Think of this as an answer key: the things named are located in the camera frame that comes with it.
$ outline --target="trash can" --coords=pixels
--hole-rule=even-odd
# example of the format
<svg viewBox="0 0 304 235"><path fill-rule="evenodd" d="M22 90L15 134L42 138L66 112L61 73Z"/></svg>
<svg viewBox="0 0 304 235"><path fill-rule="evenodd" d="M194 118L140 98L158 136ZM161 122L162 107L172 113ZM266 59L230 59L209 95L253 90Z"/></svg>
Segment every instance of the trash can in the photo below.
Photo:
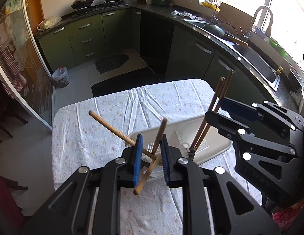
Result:
<svg viewBox="0 0 304 235"><path fill-rule="evenodd" d="M59 67L52 75L55 85L58 87L65 87L69 84L69 75L66 67Z"/></svg>

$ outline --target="silver drawer handle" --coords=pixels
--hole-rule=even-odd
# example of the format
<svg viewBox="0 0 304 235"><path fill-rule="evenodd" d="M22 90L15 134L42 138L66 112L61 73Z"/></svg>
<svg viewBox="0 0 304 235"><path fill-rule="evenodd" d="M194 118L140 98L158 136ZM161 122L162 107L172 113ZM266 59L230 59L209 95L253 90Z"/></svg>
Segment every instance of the silver drawer handle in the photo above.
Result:
<svg viewBox="0 0 304 235"><path fill-rule="evenodd" d="M103 16L109 16L109 15L114 15L114 14L115 14L115 12L112 12L112 13L105 14Z"/></svg>
<svg viewBox="0 0 304 235"><path fill-rule="evenodd" d="M93 38L91 38L90 40L82 41L82 43L90 42L92 40L93 40Z"/></svg>
<svg viewBox="0 0 304 235"><path fill-rule="evenodd" d="M90 26L91 24L89 23L89 24L86 24L86 25L84 25L84 26L80 26L79 28L81 29L81 28L84 28L84 27L87 27L87 26Z"/></svg>
<svg viewBox="0 0 304 235"><path fill-rule="evenodd" d="M211 50L208 50L208 49L202 47L202 46L201 46L199 43L197 43L197 42L196 42L196 46L197 46L198 48L200 48L202 51L204 51L205 53L212 54L212 51L211 51Z"/></svg>
<svg viewBox="0 0 304 235"><path fill-rule="evenodd" d="M236 71L233 70L232 68L228 67L221 59L218 60L219 64L222 65L226 70L228 71L233 71L235 73Z"/></svg>
<svg viewBox="0 0 304 235"><path fill-rule="evenodd" d="M87 54L86 56L92 56L95 54L95 52L91 53L91 54Z"/></svg>
<svg viewBox="0 0 304 235"><path fill-rule="evenodd" d="M62 31L62 30L64 30L65 29L65 27L63 27L63 28L61 28L61 29L58 29L58 30L56 30L55 32L53 32L53 33L58 33L58 32L60 32L60 31Z"/></svg>

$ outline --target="floor mat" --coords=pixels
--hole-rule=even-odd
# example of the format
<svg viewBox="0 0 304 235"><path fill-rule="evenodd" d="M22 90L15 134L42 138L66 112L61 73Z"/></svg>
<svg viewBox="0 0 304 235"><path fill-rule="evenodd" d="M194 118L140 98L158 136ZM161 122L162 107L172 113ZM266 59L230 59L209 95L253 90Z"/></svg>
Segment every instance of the floor mat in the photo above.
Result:
<svg viewBox="0 0 304 235"><path fill-rule="evenodd" d="M96 69L99 73L104 73L113 69L121 67L125 62L127 62L129 56L126 55L114 55L103 57L99 61L95 62Z"/></svg>
<svg viewBox="0 0 304 235"><path fill-rule="evenodd" d="M104 80L94 84L91 89L93 97L98 97L157 83L162 83L162 81L150 68L146 67Z"/></svg>

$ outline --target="black granite countertop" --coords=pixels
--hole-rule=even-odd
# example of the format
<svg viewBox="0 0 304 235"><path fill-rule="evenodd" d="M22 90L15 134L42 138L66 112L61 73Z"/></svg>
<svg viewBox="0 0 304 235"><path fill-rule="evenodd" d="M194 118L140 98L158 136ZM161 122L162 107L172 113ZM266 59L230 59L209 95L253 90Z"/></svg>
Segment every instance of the black granite countertop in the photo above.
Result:
<svg viewBox="0 0 304 235"><path fill-rule="evenodd" d="M60 27L63 27L71 22L74 22L76 20L96 15L103 12L108 11L114 11L114 10L120 10L120 9L127 9L129 7L137 8L141 11L153 14L155 16L158 16L164 20L167 20L171 23L173 23L176 26L179 26L180 28L186 30L187 32L193 34L195 37L203 40L208 45L212 46L212 48L216 49L218 52L220 52L223 56L225 56L230 62L232 62L237 68L239 68L254 84L255 86L261 91L261 93L271 102L277 103L279 105L282 105L283 107L286 107L290 110L293 110L295 112L299 112L297 105L293 101L290 91L287 88L286 84L284 83L284 80L281 78L281 81L279 83L278 89L276 92L274 92L267 82L258 74L258 72L244 59L241 59L241 57L230 47L228 47L226 44L221 42L216 37L206 33L205 31L200 30L199 28L187 23L183 20L181 16L173 15L171 12L174 10L178 11L188 11L194 15L201 16L204 20L210 20L209 17L201 15L198 12L192 11L190 9L186 9L180 6L174 6L174 7L165 7L165 6L157 6L157 5L150 5L150 4L139 4L139 3L129 3L129 6L126 7L110 7L110 8L104 8L101 10L92 11L89 13L86 13L84 15L77 16L75 18L71 18L71 16L74 13L65 15L62 17L62 20L60 23L58 23L56 26L54 26L51 29L45 30L43 32L38 32L36 34L37 39L43 37L44 35L52 32L53 30L56 30Z"/></svg>

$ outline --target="stainless steel sink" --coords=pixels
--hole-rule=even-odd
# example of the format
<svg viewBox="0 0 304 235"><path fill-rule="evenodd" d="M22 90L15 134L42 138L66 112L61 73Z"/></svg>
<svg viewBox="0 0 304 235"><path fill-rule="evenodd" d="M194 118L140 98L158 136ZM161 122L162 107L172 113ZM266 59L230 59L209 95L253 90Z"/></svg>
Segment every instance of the stainless steel sink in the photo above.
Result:
<svg viewBox="0 0 304 235"><path fill-rule="evenodd" d="M202 27L209 24L210 22L191 20L191 19L183 19L183 20L186 21L187 23L192 24L193 26L201 29L202 31L206 32L207 34L214 36L215 38L217 38L218 40L223 42L225 45L230 47L242 59L244 59L246 62L248 62L274 91L277 90L277 88L279 86L279 82L280 82L280 76L253 49L251 49L249 47L245 48L238 44L234 44L233 42L223 40L223 39L215 36L214 34L211 34L210 32L204 30Z"/></svg>

